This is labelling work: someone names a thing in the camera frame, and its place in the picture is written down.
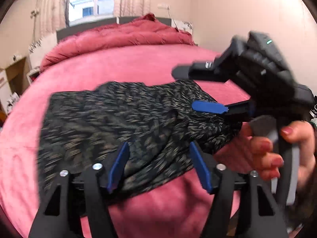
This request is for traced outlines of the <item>person's right hand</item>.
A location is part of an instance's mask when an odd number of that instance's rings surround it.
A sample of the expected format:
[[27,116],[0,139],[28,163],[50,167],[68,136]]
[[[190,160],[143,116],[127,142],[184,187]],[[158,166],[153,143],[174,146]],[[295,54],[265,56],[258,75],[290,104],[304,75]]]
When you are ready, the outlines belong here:
[[[281,128],[279,134],[300,148],[297,190],[304,190],[311,184],[316,169],[315,129],[307,121],[294,121]],[[243,124],[238,136],[214,156],[233,171],[256,170],[265,181],[279,178],[285,164],[282,156],[273,152],[273,143],[266,137],[255,136],[247,123]]]

